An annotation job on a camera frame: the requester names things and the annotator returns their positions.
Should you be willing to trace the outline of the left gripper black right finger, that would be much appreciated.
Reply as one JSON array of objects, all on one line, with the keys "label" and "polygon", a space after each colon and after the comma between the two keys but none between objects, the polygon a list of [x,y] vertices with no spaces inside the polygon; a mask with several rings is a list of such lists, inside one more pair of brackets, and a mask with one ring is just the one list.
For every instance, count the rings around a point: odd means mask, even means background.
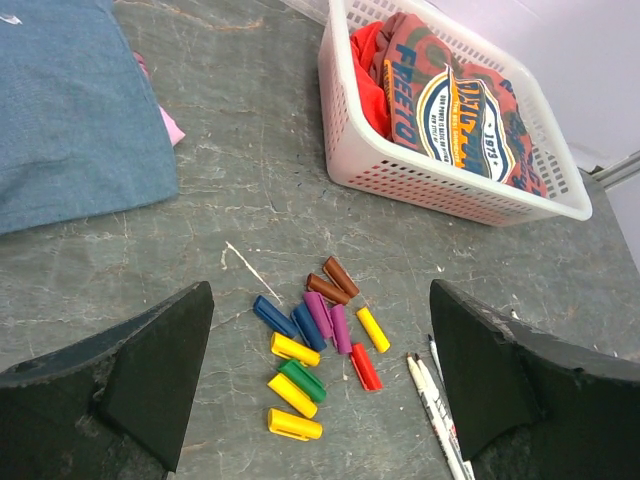
[{"label": "left gripper black right finger", "polygon": [[444,385],[479,479],[636,479],[638,364],[568,343],[437,279]]}]

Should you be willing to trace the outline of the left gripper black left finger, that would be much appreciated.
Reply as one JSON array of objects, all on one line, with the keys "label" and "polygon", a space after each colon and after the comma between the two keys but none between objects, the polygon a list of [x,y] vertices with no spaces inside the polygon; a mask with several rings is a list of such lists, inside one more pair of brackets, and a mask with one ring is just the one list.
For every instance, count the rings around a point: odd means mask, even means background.
[{"label": "left gripper black left finger", "polygon": [[197,282],[1,373],[4,479],[165,479],[176,470],[211,328]]}]

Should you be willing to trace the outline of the yellow pen cap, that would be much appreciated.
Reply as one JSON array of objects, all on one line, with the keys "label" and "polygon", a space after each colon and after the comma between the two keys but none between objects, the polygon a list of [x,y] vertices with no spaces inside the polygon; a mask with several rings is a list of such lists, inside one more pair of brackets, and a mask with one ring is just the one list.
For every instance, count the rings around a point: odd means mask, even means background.
[{"label": "yellow pen cap", "polygon": [[320,423],[275,408],[268,412],[267,427],[271,433],[300,441],[317,440],[323,434]]},{"label": "yellow pen cap", "polygon": [[315,367],[321,360],[318,352],[278,332],[271,336],[270,349],[276,356],[296,359],[306,367]]},{"label": "yellow pen cap", "polygon": [[356,316],[379,353],[389,350],[391,343],[368,307],[356,311]]},{"label": "yellow pen cap", "polygon": [[318,407],[315,403],[283,373],[275,375],[267,386],[305,418],[312,419],[316,415]]}]

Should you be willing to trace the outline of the red pen cap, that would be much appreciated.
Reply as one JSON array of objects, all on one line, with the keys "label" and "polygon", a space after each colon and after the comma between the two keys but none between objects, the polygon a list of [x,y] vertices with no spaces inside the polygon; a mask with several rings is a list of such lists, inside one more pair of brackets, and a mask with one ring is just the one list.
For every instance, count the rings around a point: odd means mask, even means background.
[{"label": "red pen cap", "polygon": [[351,346],[350,360],[365,391],[378,391],[383,388],[368,353],[361,343]]}]

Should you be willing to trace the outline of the blue pen cap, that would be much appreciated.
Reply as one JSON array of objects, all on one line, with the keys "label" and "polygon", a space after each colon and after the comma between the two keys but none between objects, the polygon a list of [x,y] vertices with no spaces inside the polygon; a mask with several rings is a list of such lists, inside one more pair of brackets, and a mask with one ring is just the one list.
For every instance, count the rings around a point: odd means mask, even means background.
[{"label": "blue pen cap", "polygon": [[294,339],[298,335],[297,326],[264,296],[258,295],[256,297],[253,311],[275,332],[290,339]]},{"label": "blue pen cap", "polygon": [[290,319],[299,330],[302,341],[308,348],[321,352],[327,347],[323,335],[304,302],[292,310]]}]

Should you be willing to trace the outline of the green pen cap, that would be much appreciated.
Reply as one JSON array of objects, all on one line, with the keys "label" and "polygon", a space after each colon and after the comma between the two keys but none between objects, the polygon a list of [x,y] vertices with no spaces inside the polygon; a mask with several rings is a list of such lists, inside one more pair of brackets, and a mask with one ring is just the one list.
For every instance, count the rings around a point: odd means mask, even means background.
[{"label": "green pen cap", "polygon": [[297,359],[283,361],[278,371],[299,387],[313,402],[322,403],[326,399],[324,383]]}]

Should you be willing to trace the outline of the purple pen cap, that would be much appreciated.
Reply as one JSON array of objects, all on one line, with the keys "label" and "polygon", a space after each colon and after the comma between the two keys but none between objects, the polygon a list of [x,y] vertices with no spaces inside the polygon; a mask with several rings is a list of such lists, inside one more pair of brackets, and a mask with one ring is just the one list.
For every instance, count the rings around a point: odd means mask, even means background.
[{"label": "purple pen cap", "polygon": [[329,310],[329,313],[332,326],[333,344],[340,354],[349,355],[352,352],[352,343],[346,321],[344,305],[336,304]]}]

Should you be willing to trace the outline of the magenta pen cap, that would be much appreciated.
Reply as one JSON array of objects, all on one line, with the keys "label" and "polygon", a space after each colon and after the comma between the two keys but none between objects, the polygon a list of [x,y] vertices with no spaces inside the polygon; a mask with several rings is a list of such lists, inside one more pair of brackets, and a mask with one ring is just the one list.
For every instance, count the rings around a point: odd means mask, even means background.
[{"label": "magenta pen cap", "polygon": [[323,338],[331,339],[333,327],[324,297],[318,292],[309,291],[303,294],[303,300]]}]

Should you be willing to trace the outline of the brown pen cap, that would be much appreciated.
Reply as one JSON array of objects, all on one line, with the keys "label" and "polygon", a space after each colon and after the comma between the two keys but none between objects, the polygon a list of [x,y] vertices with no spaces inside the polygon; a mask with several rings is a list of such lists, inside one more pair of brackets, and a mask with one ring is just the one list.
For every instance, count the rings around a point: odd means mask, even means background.
[{"label": "brown pen cap", "polygon": [[308,291],[321,294],[326,300],[334,304],[347,305],[350,301],[350,296],[347,293],[314,273],[310,273],[307,276],[306,288]]},{"label": "brown pen cap", "polygon": [[325,275],[331,280],[331,282],[337,288],[345,292],[350,298],[354,298],[360,293],[359,288],[351,279],[350,275],[336,260],[335,257],[328,257],[323,265],[322,270]]}]

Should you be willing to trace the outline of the purple cap marker pen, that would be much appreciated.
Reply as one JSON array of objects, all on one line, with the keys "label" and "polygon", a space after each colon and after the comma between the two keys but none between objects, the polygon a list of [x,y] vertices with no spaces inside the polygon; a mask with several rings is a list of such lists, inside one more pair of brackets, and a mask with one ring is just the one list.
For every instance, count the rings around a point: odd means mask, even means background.
[{"label": "purple cap marker pen", "polygon": [[443,371],[442,371],[442,367],[441,367],[441,363],[440,363],[438,349],[437,349],[437,345],[436,345],[435,339],[431,334],[427,334],[427,338],[428,338],[428,345],[429,345],[431,357],[432,357],[433,362],[435,364],[440,383],[444,386],[444,376],[443,376]]}]

